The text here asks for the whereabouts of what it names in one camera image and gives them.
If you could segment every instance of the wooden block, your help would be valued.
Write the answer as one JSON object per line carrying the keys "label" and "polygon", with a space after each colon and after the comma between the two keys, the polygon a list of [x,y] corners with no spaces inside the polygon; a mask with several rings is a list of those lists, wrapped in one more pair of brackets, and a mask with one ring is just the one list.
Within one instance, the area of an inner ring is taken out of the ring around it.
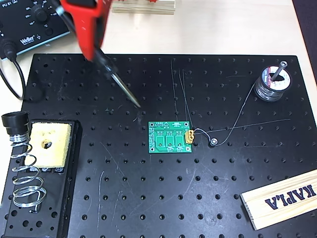
{"label": "wooden block", "polygon": [[[62,168],[68,151],[71,126],[67,123],[36,122],[32,124],[30,152],[37,158],[34,166],[38,168]],[[25,158],[29,165],[34,158]]]}
{"label": "wooden block", "polygon": [[241,194],[255,230],[317,209],[317,170]]}
{"label": "wooden block", "polygon": [[173,15],[176,8],[175,0],[115,0],[112,2],[112,12],[115,13],[147,13]]}

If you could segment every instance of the printed circuit board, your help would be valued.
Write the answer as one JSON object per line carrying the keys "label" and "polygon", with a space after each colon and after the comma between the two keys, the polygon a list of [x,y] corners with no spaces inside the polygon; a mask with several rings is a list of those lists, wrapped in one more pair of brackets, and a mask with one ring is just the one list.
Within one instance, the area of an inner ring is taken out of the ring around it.
{"label": "printed circuit board", "polygon": [[149,153],[191,153],[185,133],[190,130],[188,121],[150,121]]}

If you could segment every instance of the black breadboard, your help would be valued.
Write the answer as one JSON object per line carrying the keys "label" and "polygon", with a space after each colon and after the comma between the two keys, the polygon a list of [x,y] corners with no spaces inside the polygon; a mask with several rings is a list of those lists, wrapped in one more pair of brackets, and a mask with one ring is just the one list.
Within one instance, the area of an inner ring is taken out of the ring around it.
{"label": "black breadboard", "polygon": [[[83,127],[68,237],[317,236],[316,211],[254,231],[239,197],[317,168],[317,129],[297,57],[110,57],[140,109],[81,55],[35,55],[31,66],[22,109]],[[292,87],[276,103],[252,92],[224,145],[212,148],[199,134],[192,153],[148,153],[149,121],[191,120],[221,130],[210,133],[221,143],[254,81],[281,60]],[[23,219],[15,229],[24,229]]]}

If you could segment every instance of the white table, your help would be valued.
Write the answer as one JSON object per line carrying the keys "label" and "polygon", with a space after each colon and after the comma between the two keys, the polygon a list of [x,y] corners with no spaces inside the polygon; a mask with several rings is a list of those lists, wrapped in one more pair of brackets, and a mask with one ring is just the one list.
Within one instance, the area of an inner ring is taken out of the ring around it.
{"label": "white table", "polygon": [[[110,14],[105,53],[296,55],[313,112],[317,89],[292,0],[176,0],[175,15]],[[35,53],[80,53],[68,35],[18,57],[27,78]],[[7,60],[0,67],[20,89],[20,79]],[[0,80],[0,114],[19,111],[17,100]],[[2,194],[11,147],[0,125]]]}

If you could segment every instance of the black cable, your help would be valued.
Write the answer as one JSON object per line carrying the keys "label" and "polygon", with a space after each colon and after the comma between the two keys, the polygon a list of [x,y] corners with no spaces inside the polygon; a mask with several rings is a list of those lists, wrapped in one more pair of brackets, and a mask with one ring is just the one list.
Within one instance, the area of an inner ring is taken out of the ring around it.
{"label": "black cable", "polygon": [[23,76],[23,72],[22,69],[20,67],[20,65],[18,64],[17,61],[13,61],[14,66],[16,67],[16,69],[18,70],[18,73],[20,75],[20,79],[21,79],[21,83],[22,83],[22,96],[20,97],[15,91],[14,89],[11,87],[11,85],[9,84],[7,78],[5,77],[4,73],[2,72],[1,68],[0,68],[0,75],[1,78],[3,79],[4,83],[6,84],[6,86],[8,87],[8,89],[11,91],[11,93],[19,100],[23,100],[24,99],[24,95],[25,95],[25,90],[26,90],[26,84],[25,84],[25,80],[24,80],[24,76]]}
{"label": "black cable", "polygon": [[5,77],[4,73],[0,69],[0,75],[1,78],[3,79],[4,83],[8,87],[8,89],[11,91],[11,93],[19,100],[24,99],[25,91],[26,91],[26,84],[23,76],[23,72],[21,70],[20,65],[16,61],[16,56],[17,56],[17,46],[14,41],[12,41],[10,38],[3,38],[0,40],[0,50],[3,51],[4,55],[10,60],[16,69],[18,70],[18,73],[20,75],[21,83],[22,83],[22,96],[20,97],[11,87],[9,84],[7,78]]}

